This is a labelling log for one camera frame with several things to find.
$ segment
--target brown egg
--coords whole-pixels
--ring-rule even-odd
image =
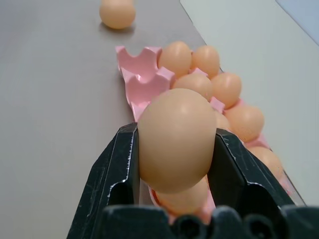
[[[136,11],[132,0],[103,0],[100,6],[102,22],[113,29],[132,25]]]
[[[191,50],[182,41],[165,47],[159,57],[158,67],[165,67],[175,73],[177,78],[186,75],[191,65]]]
[[[258,137],[264,127],[263,113],[257,107],[236,106],[225,113],[231,131],[243,142],[249,142]]]
[[[215,111],[216,115],[216,126],[217,128],[230,130],[230,124],[226,116],[222,115],[220,112]]]
[[[225,109],[232,107],[239,100],[241,79],[232,73],[221,73],[211,79],[213,96],[225,104]]]
[[[154,191],[180,192],[207,174],[216,118],[199,93],[172,89],[159,95],[142,113],[138,130],[140,177]]]
[[[199,73],[192,73],[179,78],[173,85],[173,88],[184,88],[196,91],[208,101],[210,101],[213,94],[211,81],[206,76]]]
[[[198,68],[207,73],[209,78],[219,72],[219,55],[212,46],[199,47],[192,56],[192,69]]]
[[[277,155],[263,147],[251,147],[248,150],[268,167],[277,180],[281,179],[284,171]]]
[[[193,214],[207,201],[208,186],[203,178],[195,186],[173,194],[156,192],[160,204],[177,216]]]

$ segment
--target egg carton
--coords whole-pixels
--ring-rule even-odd
[[[162,48],[160,47],[145,47],[139,55],[132,56],[124,46],[116,47],[118,68],[125,82],[126,99],[132,109],[135,122],[138,121],[140,115],[151,101],[161,93],[168,91],[176,80],[174,72],[165,67],[158,68],[157,62],[161,52]],[[189,73],[194,72],[207,76],[206,73],[198,68],[189,71]],[[231,109],[226,110],[225,105],[215,97],[212,97],[209,103],[212,108],[221,114],[225,114],[227,110]],[[245,102],[239,99],[233,107],[244,104]],[[243,144],[246,147],[261,146],[270,149],[262,133],[255,140]],[[286,174],[280,180],[280,184],[297,205],[304,204]],[[151,191],[150,195],[153,204],[158,206],[158,202]],[[208,197],[207,205],[214,205],[209,201],[210,198]],[[203,213],[209,212],[210,209],[202,208],[201,217],[205,218]]]

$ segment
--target egg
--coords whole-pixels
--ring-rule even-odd
[[[226,130],[230,130],[230,124],[226,116],[222,115],[220,112],[215,111],[216,115],[216,126],[217,128],[222,128]]]
[[[209,78],[218,74],[219,67],[219,55],[212,46],[201,46],[192,55],[191,68],[202,70],[208,74]]]
[[[276,154],[263,147],[251,147],[248,148],[248,150],[268,167],[277,180],[281,179],[284,170],[280,159]]]
[[[190,89],[201,94],[208,101],[210,101],[213,94],[211,81],[200,73],[192,73],[179,78],[173,88]]]
[[[239,100],[241,93],[241,79],[232,73],[221,73],[211,79],[213,96],[229,109]]]
[[[265,123],[263,113],[253,106],[236,106],[226,111],[225,116],[229,121],[231,131],[243,142],[256,139]]]
[[[186,75],[191,65],[191,50],[182,41],[176,41],[162,50],[158,67],[165,67],[177,78]]]
[[[132,25],[136,11],[132,0],[102,0],[100,18],[113,29],[123,29]]]
[[[163,194],[156,192],[161,206],[168,209],[177,216],[194,214],[207,201],[208,186],[203,178],[195,186],[174,194]]]
[[[213,157],[216,117],[199,93],[172,89],[156,97],[138,121],[140,177],[158,193],[193,187]]]

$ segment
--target empty egg cup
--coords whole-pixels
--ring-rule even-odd
[[[145,47],[137,56],[130,55],[124,46],[117,46],[118,68],[125,82],[125,94],[128,104],[130,105],[135,122],[138,121],[144,109],[150,104],[152,99],[161,93],[168,91],[175,82],[174,72],[165,67],[158,68],[158,59],[162,52],[160,47]],[[190,70],[189,73],[200,73],[207,76],[206,73],[196,68]],[[245,104],[242,99],[233,106]],[[212,97],[210,100],[212,108],[224,114],[225,105]],[[270,149],[265,137],[260,134],[255,140],[245,143],[246,147],[261,146]],[[295,190],[286,175],[280,180],[280,184],[291,195]],[[150,189],[152,202],[156,206],[160,206],[156,200],[155,193]],[[208,198],[206,204],[200,209],[197,215],[204,221],[207,221],[207,213],[211,214],[211,210],[215,208],[213,199]],[[174,220],[175,216],[169,214],[170,220]]]

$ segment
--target gray table surface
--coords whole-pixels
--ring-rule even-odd
[[[138,0],[133,28],[99,0],[0,1],[0,237],[66,238],[94,161],[132,122],[116,45],[204,44],[178,0]]]

